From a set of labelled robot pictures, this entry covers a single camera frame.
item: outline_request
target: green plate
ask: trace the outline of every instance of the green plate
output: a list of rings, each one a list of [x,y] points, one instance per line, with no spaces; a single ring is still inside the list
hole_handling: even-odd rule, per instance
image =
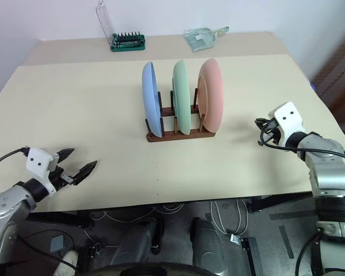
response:
[[[178,61],[172,73],[172,90],[174,92],[174,109],[178,119],[178,129],[184,134],[190,134],[190,96],[188,71],[184,60]]]

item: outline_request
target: white wall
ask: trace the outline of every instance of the white wall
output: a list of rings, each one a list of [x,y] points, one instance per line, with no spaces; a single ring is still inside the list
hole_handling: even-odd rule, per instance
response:
[[[312,79],[345,38],[345,0],[105,0],[116,31],[274,32]],[[98,0],[0,0],[0,89],[36,39],[102,37]]]

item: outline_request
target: pink plate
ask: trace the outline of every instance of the pink plate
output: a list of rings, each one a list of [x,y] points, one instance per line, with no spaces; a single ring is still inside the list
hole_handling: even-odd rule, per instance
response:
[[[217,132],[224,111],[223,79],[216,59],[207,60],[198,76],[198,110],[205,115],[203,126],[209,132]]]

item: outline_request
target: plate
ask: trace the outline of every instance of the plate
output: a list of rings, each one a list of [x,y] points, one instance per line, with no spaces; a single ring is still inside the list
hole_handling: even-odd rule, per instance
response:
[[[154,65],[148,62],[142,72],[142,92],[145,115],[151,132],[157,137],[162,137],[161,113],[159,105],[159,96],[157,91],[156,76]]]
[[[172,72],[172,90],[174,93],[174,109],[178,119],[178,129],[183,134],[190,134],[190,96],[188,71],[184,60],[178,61]]]
[[[216,59],[207,60],[198,76],[198,110],[205,115],[203,126],[209,132],[217,132],[224,111],[224,89],[221,70]]]

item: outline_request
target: white cable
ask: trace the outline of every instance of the white cable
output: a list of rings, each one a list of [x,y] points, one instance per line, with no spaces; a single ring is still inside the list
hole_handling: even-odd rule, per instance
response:
[[[234,231],[234,234],[236,235],[236,233],[239,231],[239,228],[240,228],[240,224],[242,223],[242,216],[241,216],[241,214],[240,214],[240,209],[239,209],[239,203],[237,202],[237,200],[235,200],[236,201],[236,207],[237,207],[237,213],[238,213],[238,216],[239,216],[239,222],[238,222],[238,224],[237,224],[237,228],[236,228],[236,230]]]
[[[94,242],[94,243],[99,243],[98,241],[96,241],[95,239],[93,239],[93,238],[91,237],[91,235],[87,232],[87,230],[85,230],[85,234],[86,234],[86,236],[87,236],[92,242]]]
[[[140,220],[140,219],[143,219],[143,218],[149,216],[150,214],[152,214],[152,213],[154,212],[154,210],[155,210],[155,207],[153,207],[152,210],[151,210],[150,212],[148,212],[147,214],[144,214],[143,216],[140,216],[140,217],[138,217],[138,218],[135,218],[135,219],[129,220],[129,221],[118,220],[118,219],[116,219],[116,218],[110,216],[110,215],[107,213],[107,211],[105,211],[105,216],[108,217],[109,219],[113,220],[113,221],[118,222],[118,223],[134,223],[134,222],[137,221],[137,220]]]
[[[184,204],[182,204],[178,209],[176,209],[175,211],[173,212],[163,212],[163,211],[160,211],[159,209],[155,208],[155,211],[160,213],[160,214],[175,214],[177,212],[179,212],[182,208],[183,208]]]
[[[166,207],[165,205],[162,205],[162,207],[163,207],[163,209],[165,209],[167,211],[175,211],[175,210],[179,209],[181,207],[181,205],[182,204],[179,204],[176,208],[172,208],[172,209]]]
[[[91,219],[93,219],[93,220],[102,220],[102,219],[105,217],[105,215],[106,215],[106,214],[105,214],[106,212],[103,212],[103,216],[101,216],[101,217],[94,217],[94,216],[93,216],[94,213],[95,213],[95,212],[92,212],[92,213],[91,213]]]
[[[217,209],[217,213],[218,213],[218,219],[220,219],[220,223],[221,223],[221,226],[223,228],[223,231],[228,235],[228,232],[225,230],[225,227],[224,227],[224,224],[223,224],[223,221],[221,219],[221,214],[220,214],[220,210],[219,210],[219,206],[217,205],[217,202],[215,201],[214,204],[216,205],[216,209]]]
[[[210,211],[211,211],[211,218],[212,218],[212,222],[214,224],[214,226],[216,226],[217,230],[219,230],[222,234],[224,235],[228,235],[227,232],[224,230],[222,230],[216,223],[216,221],[214,220],[214,216],[213,216],[213,211],[212,211],[212,201],[210,202]]]
[[[244,234],[244,233],[245,233],[245,231],[246,231],[246,230],[247,230],[247,228],[248,228],[248,208],[247,208],[246,203],[245,203],[243,200],[241,200],[241,202],[243,203],[244,207],[246,208],[247,220],[246,220],[246,227],[244,228],[244,230],[243,230],[243,231],[241,231],[239,234],[236,234],[236,235],[238,235],[238,236],[240,236],[240,235]]]

